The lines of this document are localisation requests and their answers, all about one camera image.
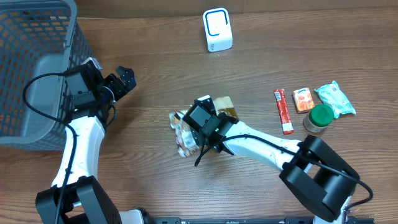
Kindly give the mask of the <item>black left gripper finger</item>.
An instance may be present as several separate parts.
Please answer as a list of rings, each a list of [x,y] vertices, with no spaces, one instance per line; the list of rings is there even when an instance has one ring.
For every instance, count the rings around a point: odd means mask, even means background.
[[[134,71],[132,69],[130,69],[130,68],[125,69],[123,78],[124,78],[127,92],[133,90],[136,87],[137,82],[135,79]]]
[[[125,74],[124,67],[122,67],[122,66],[118,66],[118,67],[115,69],[115,71],[116,71],[116,73],[117,73],[120,77],[123,77],[124,74]]]

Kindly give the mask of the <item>beige snack pouch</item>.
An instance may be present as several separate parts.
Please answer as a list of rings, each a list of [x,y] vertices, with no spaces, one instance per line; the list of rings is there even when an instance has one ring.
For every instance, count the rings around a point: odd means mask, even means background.
[[[238,114],[229,96],[222,96],[213,100],[215,113],[225,113],[238,119]],[[175,131],[177,152],[181,157],[189,157],[201,150],[202,136],[194,128],[191,128],[183,117],[187,110],[173,111],[169,114],[170,127]]]

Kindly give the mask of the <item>red stick sachet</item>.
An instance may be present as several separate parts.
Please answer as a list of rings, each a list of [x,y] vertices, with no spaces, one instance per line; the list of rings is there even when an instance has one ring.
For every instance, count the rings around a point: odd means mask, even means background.
[[[293,134],[294,128],[292,126],[284,89],[274,90],[274,96],[279,111],[283,134]]]

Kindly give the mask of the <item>orange snack box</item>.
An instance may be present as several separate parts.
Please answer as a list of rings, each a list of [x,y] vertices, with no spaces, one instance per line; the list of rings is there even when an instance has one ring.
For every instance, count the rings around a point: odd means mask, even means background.
[[[308,87],[293,91],[292,96],[297,113],[306,113],[315,107],[315,103]]]

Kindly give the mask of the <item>green lid jar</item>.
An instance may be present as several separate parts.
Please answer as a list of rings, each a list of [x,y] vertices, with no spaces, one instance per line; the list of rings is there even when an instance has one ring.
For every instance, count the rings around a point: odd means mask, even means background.
[[[316,105],[303,119],[304,127],[312,132],[322,132],[334,120],[333,110],[324,104]]]

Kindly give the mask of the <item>teal wet wipes pack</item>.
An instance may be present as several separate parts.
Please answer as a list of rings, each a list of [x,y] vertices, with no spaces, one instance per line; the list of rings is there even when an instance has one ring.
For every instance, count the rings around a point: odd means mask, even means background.
[[[355,108],[335,80],[315,88],[314,91],[321,101],[332,109],[335,119],[338,119],[342,114],[356,114]]]

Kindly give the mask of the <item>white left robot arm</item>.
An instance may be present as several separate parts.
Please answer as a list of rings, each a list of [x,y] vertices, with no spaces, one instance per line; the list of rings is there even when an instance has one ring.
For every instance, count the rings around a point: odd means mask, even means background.
[[[60,168],[51,188],[39,192],[35,207],[43,223],[154,223],[144,208],[119,211],[98,182],[98,161],[106,129],[116,119],[115,102],[137,83],[131,68],[118,66],[103,77],[95,58],[58,72],[70,90],[72,108],[64,118],[26,106],[64,125],[67,134]]]

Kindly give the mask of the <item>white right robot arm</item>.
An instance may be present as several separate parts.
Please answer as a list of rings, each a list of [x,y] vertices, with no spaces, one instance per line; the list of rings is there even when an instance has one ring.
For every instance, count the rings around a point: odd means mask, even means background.
[[[314,223],[348,223],[351,208],[373,199],[359,174],[316,136],[299,141],[257,131],[218,112],[208,95],[195,99],[182,119],[196,132],[201,156],[216,149],[279,171],[281,181],[313,213]]]

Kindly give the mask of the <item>white barcode scanner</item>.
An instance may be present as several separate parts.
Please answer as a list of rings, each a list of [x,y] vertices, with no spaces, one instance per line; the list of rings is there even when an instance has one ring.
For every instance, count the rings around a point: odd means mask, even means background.
[[[208,51],[230,49],[233,46],[233,34],[228,11],[223,7],[209,9],[202,18]]]

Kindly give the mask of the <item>grey plastic mesh basket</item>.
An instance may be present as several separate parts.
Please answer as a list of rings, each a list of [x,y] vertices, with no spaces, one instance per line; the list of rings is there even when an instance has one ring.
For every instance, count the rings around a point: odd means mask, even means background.
[[[93,56],[77,22],[73,0],[1,1],[1,145],[61,151],[70,109],[68,85],[59,73]]]

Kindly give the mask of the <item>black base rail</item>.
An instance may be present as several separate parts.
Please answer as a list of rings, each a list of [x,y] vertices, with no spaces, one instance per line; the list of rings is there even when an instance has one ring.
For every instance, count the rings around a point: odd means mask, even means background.
[[[277,219],[180,219],[179,217],[155,217],[155,224],[311,224],[313,217],[285,217]]]

